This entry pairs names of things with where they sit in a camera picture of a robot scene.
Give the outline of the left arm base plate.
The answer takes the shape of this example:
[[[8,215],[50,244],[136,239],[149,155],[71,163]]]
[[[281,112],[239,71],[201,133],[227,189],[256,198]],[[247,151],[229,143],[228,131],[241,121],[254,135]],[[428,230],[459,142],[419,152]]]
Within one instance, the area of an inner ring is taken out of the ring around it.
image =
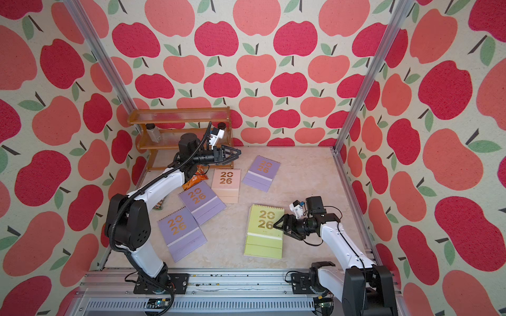
[[[187,273],[162,273],[161,278],[155,280],[151,277],[139,276],[135,282],[134,294],[144,295],[169,295],[170,290],[174,294],[185,294],[188,286],[189,274]]]

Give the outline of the yellow-green calendar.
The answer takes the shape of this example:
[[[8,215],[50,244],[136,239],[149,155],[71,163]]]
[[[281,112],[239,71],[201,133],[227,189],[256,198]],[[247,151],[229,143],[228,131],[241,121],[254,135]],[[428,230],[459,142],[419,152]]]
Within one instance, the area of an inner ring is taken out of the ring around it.
[[[244,255],[270,259],[282,258],[283,233],[274,229],[273,225],[284,214],[283,208],[252,205]]]

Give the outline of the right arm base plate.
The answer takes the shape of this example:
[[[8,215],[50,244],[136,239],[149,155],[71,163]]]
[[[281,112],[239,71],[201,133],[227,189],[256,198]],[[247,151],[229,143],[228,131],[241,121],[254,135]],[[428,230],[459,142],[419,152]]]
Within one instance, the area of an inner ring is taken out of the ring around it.
[[[291,285],[293,294],[316,294],[317,296],[325,296],[332,291],[323,287],[316,275],[310,273],[302,273],[299,271],[289,271],[285,275],[285,282]]]

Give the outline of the purple calendar back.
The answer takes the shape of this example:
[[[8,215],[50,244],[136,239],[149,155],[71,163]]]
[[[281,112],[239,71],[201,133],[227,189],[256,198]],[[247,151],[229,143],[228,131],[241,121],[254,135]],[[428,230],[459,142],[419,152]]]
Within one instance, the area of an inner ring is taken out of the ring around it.
[[[242,182],[250,187],[268,192],[280,166],[280,162],[258,155]]]

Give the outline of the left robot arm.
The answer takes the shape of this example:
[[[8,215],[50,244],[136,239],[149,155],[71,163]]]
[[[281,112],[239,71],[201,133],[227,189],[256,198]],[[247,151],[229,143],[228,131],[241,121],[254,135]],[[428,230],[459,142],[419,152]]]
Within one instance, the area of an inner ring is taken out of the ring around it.
[[[219,139],[209,130],[201,140],[196,134],[183,134],[179,151],[162,174],[134,192],[116,194],[110,199],[104,234],[109,238],[110,248],[124,254],[140,276],[159,280],[166,274],[166,264],[150,243],[149,213],[154,206],[188,182],[198,166],[228,165],[240,157],[239,149],[217,146]]]

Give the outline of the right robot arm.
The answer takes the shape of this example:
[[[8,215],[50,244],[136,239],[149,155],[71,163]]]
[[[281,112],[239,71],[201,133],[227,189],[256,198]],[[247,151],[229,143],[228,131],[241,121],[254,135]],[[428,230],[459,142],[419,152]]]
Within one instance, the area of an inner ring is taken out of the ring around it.
[[[305,241],[317,234],[329,246],[340,268],[330,261],[313,263],[308,282],[317,294],[333,294],[345,315],[397,315],[391,271],[369,259],[349,238],[341,223],[342,213],[329,213],[320,196],[294,201],[290,214],[284,214],[274,229],[295,240]]]

